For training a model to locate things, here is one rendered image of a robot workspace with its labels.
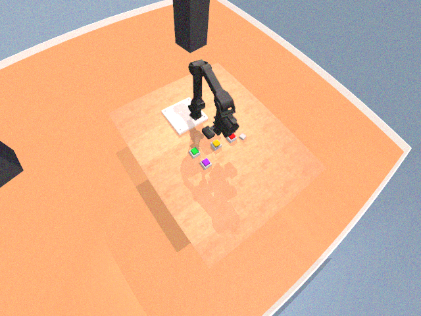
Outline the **red button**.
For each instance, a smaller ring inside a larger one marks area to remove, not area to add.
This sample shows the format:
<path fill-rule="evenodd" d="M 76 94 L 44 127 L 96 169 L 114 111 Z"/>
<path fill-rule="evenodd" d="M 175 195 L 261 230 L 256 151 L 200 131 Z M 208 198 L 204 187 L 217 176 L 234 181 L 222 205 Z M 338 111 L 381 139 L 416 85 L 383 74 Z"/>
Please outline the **red button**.
<path fill-rule="evenodd" d="M 233 141 L 237 140 L 237 136 L 235 134 L 232 134 L 231 136 L 228 136 L 226 138 L 230 143 L 232 143 Z"/>

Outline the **purple button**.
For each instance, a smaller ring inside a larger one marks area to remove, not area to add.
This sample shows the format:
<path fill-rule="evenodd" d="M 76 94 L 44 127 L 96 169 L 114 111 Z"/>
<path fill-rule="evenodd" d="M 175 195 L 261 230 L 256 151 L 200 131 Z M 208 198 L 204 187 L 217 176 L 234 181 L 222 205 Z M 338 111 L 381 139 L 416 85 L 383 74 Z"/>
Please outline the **purple button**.
<path fill-rule="evenodd" d="M 209 161 L 208 158 L 205 158 L 202 161 L 200 161 L 200 165 L 206 170 L 207 168 L 212 166 L 212 163 Z"/>

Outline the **green button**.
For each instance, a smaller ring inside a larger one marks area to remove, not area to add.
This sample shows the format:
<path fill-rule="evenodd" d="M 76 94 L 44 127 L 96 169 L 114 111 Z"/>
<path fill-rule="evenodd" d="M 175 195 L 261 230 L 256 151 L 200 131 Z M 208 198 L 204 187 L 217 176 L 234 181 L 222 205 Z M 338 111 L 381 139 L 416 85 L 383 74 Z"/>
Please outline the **green button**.
<path fill-rule="evenodd" d="M 196 146 L 194 148 L 192 148 L 191 150 L 189 150 L 189 154 L 193 157 L 196 158 L 198 157 L 201 152 L 196 148 Z"/>

